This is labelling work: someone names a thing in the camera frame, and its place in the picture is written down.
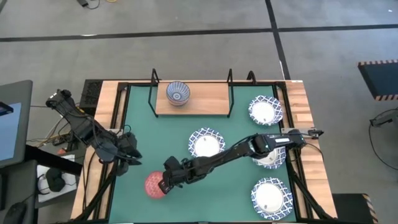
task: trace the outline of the plate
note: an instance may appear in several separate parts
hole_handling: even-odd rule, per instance
[[[188,150],[193,157],[214,156],[225,150],[224,138],[211,128],[201,128],[189,137]]]
[[[262,159],[253,159],[253,162],[267,169],[278,169],[286,160],[285,147],[275,148],[269,155]]]
[[[255,211],[268,220],[280,220],[293,210],[293,196],[278,178],[266,177],[251,190]]]
[[[283,111],[279,100],[259,95],[250,102],[249,115],[257,124],[271,126],[283,118]]]

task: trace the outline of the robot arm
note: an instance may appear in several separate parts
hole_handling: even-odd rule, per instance
[[[214,168],[231,162],[240,157],[249,156],[262,159],[268,156],[277,147],[286,147],[286,150],[295,147],[304,147],[305,141],[297,129],[287,134],[270,136],[268,134],[256,134],[236,143],[228,150],[211,157],[197,157],[183,159],[181,164],[175,157],[170,157],[164,163],[165,171],[159,187],[167,194],[174,186],[182,187],[182,183],[192,184],[204,179]]]
[[[127,171],[128,165],[141,164],[137,159],[142,156],[136,149],[137,140],[133,133],[124,133],[118,137],[107,131],[93,117],[77,108],[71,96],[68,90],[57,90],[45,104],[70,123],[71,132],[76,138],[87,146],[93,146],[100,162],[110,163],[119,159],[123,173]]]

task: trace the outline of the concrete floor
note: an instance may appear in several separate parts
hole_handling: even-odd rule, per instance
[[[273,0],[279,27],[398,23],[394,0]],[[271,27],[261,0],[101,0],[97,10],[74,0],[12,0],[0,13],[0,37],[110,34],[195,29]],[[369,119],[397,103],[372,99],[356,63],[398,58],[398,29],[293,32],[280,38],[292,79],[304,80],[334,193],[367,193],[380,223],[398,218],[398,172],[374,156]],[[253,70],[259,79],[282,79],[272,33],[145,37],[133,39],[0,42],[0,84],[31,79],[33,105],[57,88],[76,100],[88,78],[234,78]],[[42,138],[59,115],[32,108],[28,138]],[[376,150],[398,167],[392,126],[373,129]],[[68,220],[73,197],[44,207],[39,223]]]

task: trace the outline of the green tabletop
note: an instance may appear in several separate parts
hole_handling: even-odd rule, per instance
[[[262,221],[253,209],[251,190],[263,177],[277,177],[290,188],[286,165],[267,170],[244,157],[217,167],[194,184],[175,187],[162,199],[148,197],[144,190],[146,177],[155,170],[163,171],[170,156],[178,160],[191,158],[190,135],[203,127],[221,133],[229,148],[236,141],[255,133],[279,133],[278,125],[260,126],[248,114],[250,101],[257,95],[272,96],[270,86],[234,87],[235,106],[226,116],[159,116],[148,105],[149,87],[132,86],[126,121],[138,140],[141,166],[130,167],[116,179],[110,223],[122,222],[241,222]],[[152,92],[153,105],[157,89]],[[294,210],[283,220],[295,221]]]

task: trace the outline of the blue and white bowl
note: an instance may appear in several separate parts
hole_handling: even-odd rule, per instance
[[[278,178],[259,180],[251,190],[255,211],[268,220],[280,220],[293,210],[293,195]]]
[[[267,157],[254,159],[253,162],[266,169],[278,169],[286,160],[285,147],[278,147],[272,150]]]
[[[189,137],[188,150],[193,157],[210,157],[225,150],[225,141],[219,132],[201,128]]]
[[[172,105],[182,106],[188,102],[190,90],[187,84],[176,81],[167,86],[166,95]]]
[[[283,118],[283,111],[279,100],[259,95],[250,102],[249,115],[257,124],[271,126]]]

